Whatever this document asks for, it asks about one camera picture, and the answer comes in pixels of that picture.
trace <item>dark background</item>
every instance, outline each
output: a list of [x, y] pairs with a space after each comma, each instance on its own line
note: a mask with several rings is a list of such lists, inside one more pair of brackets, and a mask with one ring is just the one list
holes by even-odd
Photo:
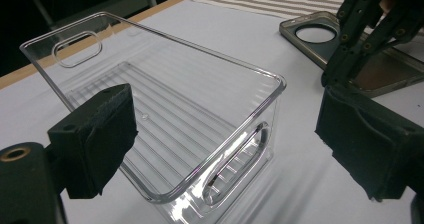
[[[54, 25], [49, 26], [33, 0], [0, 0], [0, 76], [29, 64], [28, 59], [19, 50], [22, 43], [51, 31], [51, 26], [60, 27], [67, 24], [63, 20], [108, 0], [39, 1]], [[156, 3], [164, 1], [166, 0], [156, 0]]]

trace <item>plastic bin handle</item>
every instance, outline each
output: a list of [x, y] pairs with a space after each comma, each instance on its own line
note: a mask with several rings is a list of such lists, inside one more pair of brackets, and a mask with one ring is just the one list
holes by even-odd
[[[88, 40], [88, 38], [94, 38], [93, 40], [95, 40], [95, 43], [90, 45], [91, 42], [87, 42], [86, 44], [90, 46], [87, 48], [84, 48], [82, 51], [78, 53], [78, 55], [75, 55], [73, 57], [71, 56], [66, 59], [60, 57], [59, 53], [61, 50], [77, 42], [83, 41], [85, 39]], [[83, 31], [75, 36], [72, 36], [61, 42], [56, 43], [56, 45], [54, 45], [52, 48], [52, 56], [54, 56], [56, 61], [62, 67], [71, 68], [71, 67], [78, 66], [79, 64], [97, 56], [102, 51], [102, 49], [103, 49], [103, 46], [102, 46], [101, 39], [96, 33], [92, 31]]]
[[[241, 178], [248, 173], [251, 167], [254, 166], [256, 161], [261, 157], [268, 143], [269, 129], [270, 127], [266, 122], [260, 123], [228, 158], [225, 158], [220, 164], [218, 164], [218, 168], [216, 169], [217, 171], [210, 176], [206, 187], [203, 189], [203, 199], [206, 204], [212, 206], [223, 200], [236, 186], [238, 181], [241, 180]], [[255, 147], [254, 153], [247, 152], [247, 148], [250, 146]], [[240, 164], [238, 157], [242, 152], [247, 152], [247, 155], [250, 156], [250, 158], [245, 161], [240, 168], [235, 169], [231, 165], [236, 164], [236, 162]], [[226, 169], [233, 173], [233, 175], [228, 179], [222, 176], [222, 173]]]

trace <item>wooden table edge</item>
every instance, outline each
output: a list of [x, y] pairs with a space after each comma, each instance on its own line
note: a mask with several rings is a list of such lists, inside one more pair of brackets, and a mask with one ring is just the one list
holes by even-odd
[[[140, 22], [143, 19], [146, 19], [156, 13], [159, 13], [162, 10], [165, 10], [168, 7], [171, 7], [179, 2], [182, 2], [184, 0], [168, 0], [166, 2], [163, 2], [159, 5], [156, 5], [152, 8], [149, 8], [143, 12], [140, 12], [129, 19], [134, 22]], [[0, 90], [12, 85], [13, 83], [16, 83], [34, 73], [37, 72], [37, 69], [32, 64], [26, 65], [18, 70], [15, 70], [9, 74], [6, 74], [2, 77], [0, 77]]]

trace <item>circular hole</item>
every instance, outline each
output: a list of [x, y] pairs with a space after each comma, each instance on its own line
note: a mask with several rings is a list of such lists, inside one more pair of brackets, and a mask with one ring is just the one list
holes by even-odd
[[75, 125], [73, 125], [73, 124], [69, 124], [69, 125], [66, 125], [66, 126], [63, 127], [64, 131], [70, 131], [70, 130], [73, 130], [73, 129], [75, 129]]
[[3, 162], [11, 162], [19, 160], [30, 152], [31, 149], [27, 147], [18, 147], [12, 150], [9, 150], [8, 152], [1, 155], [0, 160]]
[[299, 28], [296, 36], [305, 42], [324, 43], [336, 37], [336, 31], [324, 25], [308, 25]]
[[14, 150], [14, 151], [12, 151], [12, 152], [8, 153], [8, 154], [6, 155], [6, 158], [17, 158], [17, 157], [22, 156], [24, 153], [25, 153], [25, 151], [24, 151], [24, 150], [22, 150], [22, 149]]

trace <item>screw hole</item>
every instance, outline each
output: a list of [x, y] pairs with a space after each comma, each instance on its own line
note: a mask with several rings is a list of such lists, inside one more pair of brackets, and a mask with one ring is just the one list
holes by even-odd
[[3, 162], [16, 161], [28, 155], [30, 151], [31, 149], [27, 147], [18, 147], [1, 155], [0, 160]]

